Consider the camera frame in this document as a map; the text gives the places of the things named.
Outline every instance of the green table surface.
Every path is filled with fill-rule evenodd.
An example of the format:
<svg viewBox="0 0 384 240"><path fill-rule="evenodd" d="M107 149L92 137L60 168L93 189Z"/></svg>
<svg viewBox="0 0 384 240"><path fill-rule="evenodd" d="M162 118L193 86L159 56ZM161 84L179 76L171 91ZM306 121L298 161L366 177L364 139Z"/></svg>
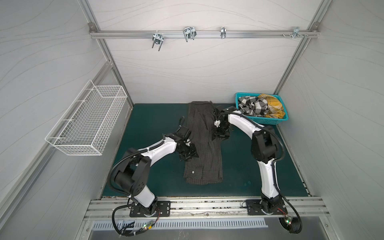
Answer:
<svg viewBox="0 0 384 240"><path fill-rule="evenodd" d="M188 104L135 104L114 164L128 148L140 149L162 139L162 134L177 130L179 118L188 121ZM223 182L193 185L183 178L185 162L177 153L169 154L151 167L147 186L156 196L260 196L261 178L257 161L251 155L251 140L233 126L228 140L221 144ZM289 156L276 164L278 184L286 196L308 196ZM103 196L122 196L104 188Z"/></svg>

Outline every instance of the gray side wall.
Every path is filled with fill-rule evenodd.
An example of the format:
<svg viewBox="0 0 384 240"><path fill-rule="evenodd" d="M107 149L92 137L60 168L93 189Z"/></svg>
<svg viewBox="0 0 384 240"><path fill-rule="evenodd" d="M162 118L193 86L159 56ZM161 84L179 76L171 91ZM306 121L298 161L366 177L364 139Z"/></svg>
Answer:
<svg viewBox="0 0 384 240"><path fill-rule="evenodd" d="M76 0L0 2L0 202L105 62ZM111 83L109 73L102 84ZM75 237L102 189L127 111L125 104L103 156L55 152L0 239Z"/></svg>
<svg viewBox="0 0 384 240"><path fill-rule="evenodd" d="M382 239L384 2L335 0L280 95L281 124L341 239Z"/></svg>

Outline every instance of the checkered fabric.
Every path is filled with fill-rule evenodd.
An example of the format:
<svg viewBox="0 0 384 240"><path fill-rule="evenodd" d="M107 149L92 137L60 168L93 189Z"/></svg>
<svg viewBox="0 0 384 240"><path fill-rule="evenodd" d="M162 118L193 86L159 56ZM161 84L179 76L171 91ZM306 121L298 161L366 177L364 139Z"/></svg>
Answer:
<svg viewBox="0 0 384 240"><path fill-rule="evenodd" d="M258 97L264 98L268 102L268 110L265 115L266 118L284 118L284 107L277 98L265 93L260 94Z"/></svg>
<svg viewBox="0 0 384 240"><path fill-rule="evenodd" d="M256 96L239 97L239 111L247 116L264 117L267 113L268 102L265 98Z"/></svg>

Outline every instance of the workstation enclosure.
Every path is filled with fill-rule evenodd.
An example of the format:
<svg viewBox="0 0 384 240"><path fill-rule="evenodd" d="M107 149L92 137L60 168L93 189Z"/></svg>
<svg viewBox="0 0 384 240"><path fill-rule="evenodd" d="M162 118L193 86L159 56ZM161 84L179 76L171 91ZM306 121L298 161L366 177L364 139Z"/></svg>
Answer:
<svg viewBox="0 0 384 240"><path fill-rule="evenodd" d="M136 238L381 239L383 13L380 0L0 2L0 239L118 239L110 217L126 199L105 186L112 165L174 131L187 103L233 106L237 92L284 100L279 185L303 232L247 218L238 203L260 195L260 173L235 129L223 183L185 183L176 155L153 166L148 186L173 217ZM98 120L66 152L71 116L92 101ZM166 226L223 219L241 226Z"/></svg>

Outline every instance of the white wire basket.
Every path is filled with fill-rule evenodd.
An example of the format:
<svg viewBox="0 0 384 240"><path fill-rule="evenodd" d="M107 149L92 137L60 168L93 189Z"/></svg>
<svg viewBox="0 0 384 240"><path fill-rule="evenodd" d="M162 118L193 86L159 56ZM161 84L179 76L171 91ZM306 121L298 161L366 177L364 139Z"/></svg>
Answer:
<svg viewBox="0 0 384 240"><path fill-rule="evenodd" d="M90 80L79 96L83 99L71 104L45 140L67 155L101 155L127 94L122 86L95 86Z"/></svg>

